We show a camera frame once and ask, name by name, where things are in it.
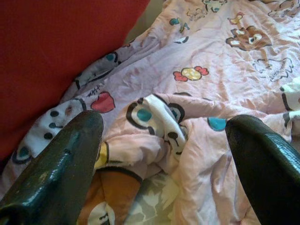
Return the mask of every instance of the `red cushion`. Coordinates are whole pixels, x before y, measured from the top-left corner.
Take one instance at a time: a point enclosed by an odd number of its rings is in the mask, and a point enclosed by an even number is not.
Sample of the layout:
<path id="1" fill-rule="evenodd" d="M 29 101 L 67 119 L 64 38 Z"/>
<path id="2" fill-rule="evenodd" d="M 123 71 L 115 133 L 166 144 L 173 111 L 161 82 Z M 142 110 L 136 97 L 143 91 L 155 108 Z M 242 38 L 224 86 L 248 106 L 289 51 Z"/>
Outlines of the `red cushion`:
<path id="1" fill-rule="evenodd" d="M 117 49 L 149 0 L 4 0 L 0 160 L 73 78 Z"/>

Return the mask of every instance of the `pink blanket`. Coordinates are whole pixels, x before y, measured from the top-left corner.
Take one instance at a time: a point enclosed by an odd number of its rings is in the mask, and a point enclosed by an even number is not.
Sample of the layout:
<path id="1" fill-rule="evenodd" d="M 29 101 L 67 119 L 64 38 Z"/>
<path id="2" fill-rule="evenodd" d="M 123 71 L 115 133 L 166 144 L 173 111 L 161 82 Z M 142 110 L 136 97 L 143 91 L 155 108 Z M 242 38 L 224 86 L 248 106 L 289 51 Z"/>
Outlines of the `pink blanket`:
<path id="1" fill-rule="evenodd" d="M 288 141 L 292 125 L 300 134 L 300 4 L 269 2 L 166 1 L 145 33 L 84 70 L 35 123 L 0 196 L 64 125 L 97 110 L 105 131 L 96 168 L 169 173 L 180 187 L 174 224 L 258 223 L 224 128 L 251 114 Z"/>

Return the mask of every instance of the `cartoon bear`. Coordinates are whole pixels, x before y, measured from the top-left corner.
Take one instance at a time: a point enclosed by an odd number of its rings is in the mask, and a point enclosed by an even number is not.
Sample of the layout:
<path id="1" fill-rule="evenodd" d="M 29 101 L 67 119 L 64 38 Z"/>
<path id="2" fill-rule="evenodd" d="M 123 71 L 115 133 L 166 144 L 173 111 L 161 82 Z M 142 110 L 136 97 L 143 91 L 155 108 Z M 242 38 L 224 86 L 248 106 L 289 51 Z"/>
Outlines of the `cartoon bear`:
<path id="1" fill-rule="evenodd" d="M 207 9 L 206 8 L 197 8 L 195 11 L 188 9 L 187 16 L 189 17 L 190 21 L 197 21 L 200 18 L 204 18 L 205 15 L 207 15 Z"/>
<path id="2" fill-rule="evenodd" d="M 233 29 L 231 33 L 233 37 L 227 38 L 226 43 L 231 47 L 238 47 L 244 51 L 258 50 L 272 45 L 269 37 L 254 26 L 249 26 L 247 29 Z"/>
<path id="3" fill-rule="evenodd" d="M 275 82 L 287 78 L 293 72 L 294 65 L 290 58 L 283 60 L 262 60 L 259 59 L 252 64 L 253 68 L 260 74 L 261 78 L 269 78 Z"/>
<path id="4" fill-rule="evenodd" d="M 287 0 L 277 6 L 274 10 L 268 13 L 268 16 L 274 19 L 284 18 L 289 16 L 294 18 L 299 12 L 300 0 Z"/>
<path id="5" fill-rule="evenodd" d="M 220 10 L 222 5 L 227 3 L 227 0 L 202 0 L 202 2 L 205 4 L 206 11 L 209 9 L 216 13 Z"/>

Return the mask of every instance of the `cartoon animal print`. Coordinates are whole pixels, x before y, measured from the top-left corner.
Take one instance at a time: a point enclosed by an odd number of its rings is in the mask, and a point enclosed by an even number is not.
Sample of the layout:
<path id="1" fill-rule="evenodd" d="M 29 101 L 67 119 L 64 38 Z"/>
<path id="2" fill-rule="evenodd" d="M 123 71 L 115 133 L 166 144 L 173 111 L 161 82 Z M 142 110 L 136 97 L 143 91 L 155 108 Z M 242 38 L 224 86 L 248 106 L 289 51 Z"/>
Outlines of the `cartoon animal print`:
<path id="1" fill-rule="evenodd" d="M 194 68 L 183 68 L 181 72 L 173 72 L 174 79 L 176 81 L 186 82 L 188 80 L 197 81 L 200 80 L 202 76 L 209 74 L 207 68 L 194 67 Z"/>
<path id="2" fill-rule="evenodd" d="M 36 157 L 76 115 L 87 110 L 81 98 L 74 98 L 45 113 L 29 130 L 12 155 L 15 164 L 25 164 Z"/>
<path id="3" fill-rule="evenodd" d="M 121 62 L 118 60 L 118 54 L 116 52 L 112 52 L 96 63 L 101 63 L 101 67 L 107 69 L 101 69 L 99 65 L 94 66 L 92 64 L 87 68 L 86 71 L 83 71 L 75 78 L 74 82 L 76 83 L 78 89 L 90 82 L 106 77 L 113 70 L 113 68 L 118 66 Z"/>
<path id="4" fill-rule="evenodd" d="M 284 18 L 285 16 L 289 16 L 294 18 L 296 14 L 299 12 L 300 8 L 300 0 L 287 0 L 282 2 L 279 6 L 277 6 L 274 10 L 268 13 L 268 16 L 276 18 Z"/>
<path id="5" fill-rule="evenodd" d="M 173 18 L 169 21 L 171 26 L 180 24 L 180 29 L 179 32 L 182 33 L 184 31 L 184 29 L 186 28 L 187 30 L 189 30 L 188 24 L 186 22 L 183 22 L 181 18 Z"/>
<path id="6" fill-rule="evenodd" d="M 269 78 L 275 82 L 283 77 L 288 78 L 293 72 L 294 65 L 290 58 L 283 60 L 257 60 L 252 64 L 253 68 L 260 74 L 261 78 Z"/>
<path id="7" fill-rule="evenodd" d="M 272 3 L 272 2 L 276 2 L 277 0 L 248 0 L 248 1 L 261 1 L 264 4 L 269 4 L 269 3 Z"/>
<path id="8" fill-rule="evenodd" d="M 166 104 L 166 106 L 171 110 L 177 123 L 180 123 L 185 115 L 183 108 L 176 103 Z M 156 118 L 156 116 L 151 113 L 150 109 L 145 107 L 143 98 L 140 98 L 137 102 L 133 102 L 128 107 L 126 118 L 136 128 L 149 130 L 149 134 L 151 135 L 158 137 L 164 137 L 165 135 L 160 119 Z"/>
<path id="9" fill-rule="evenodd" d="M 188 9 L 187 16 L 190 21 L 197 21 L 200 18 L 204 18 L 207 15 L 206 8 L 197 8 L 196 10 Z"/>
<path id="10" fill-rule="evenodd" d="M 237 47 L 244 51 L 258 50 L 272 45 L 269 37 L 262 30 L 254 26 L 250 26 L 247 29 L 233 29 L 231 33 L 233 37 L 227 38 L 226 43 L 231 47 Z"/>
<path id="11" fill-rule="evenodd" d="M 184 115 L 180 105 L 167 104 L 160 96 L 150 95 L 133 102 L 127 109 L 126 118 L 136 128 L 164 139 L 178 159 L 188 135 L 187 129 L 179 125 Z"/>
<path id="12" fill-rule="evenodd" d="M 30 149 L 26 145 L 22 145 L 12 155 L 12 161 L 15 164 L 25 164 L 32 159 Z"/>
<path id="13" fill-rule="evenodd" d="M 177 43 L 177 44 L 184 44 L 188 41 L 188 36 L 187 37 L 183 37 L 183 38 L 180 38 L 179 40 L 177 41 L 174 41 L 174 43 Z"/>
<path id="14" fill-rule="evenodd" d="M 243 18 L 244 14 L 242 12 L 239 12 L 236 14 L 235 18 L 231 19 L 231 18 L 227 18 L 229 23 L 231 25 L 237 25 L 240 23 L 240 20 Z"/>
<path id="15" fill-rule="evenodd" d="M 280 90 L 286 110 L 300 110 L 300 78 L 294 78 L 293 82 L 281 86 Z"/>
<path id="16" fill-rule="evenodd" d="M 205 8 L 208 11 L 209 9 L 216 13 L 220 10 L 222 5 L 227 3 L 227 0 L 202 0 L 202 2 L 205 4 Z"/>
<path id="17" fill-rule="evenodd" d="M 112 98 L 112 96 L 108 92 L 104 91 L 100 93 L 98 99 L 94 101 L 90 105 L 90 107 L 100 113 L 108 113 L 116 106 L 114 104 L 114 99 Z"/>

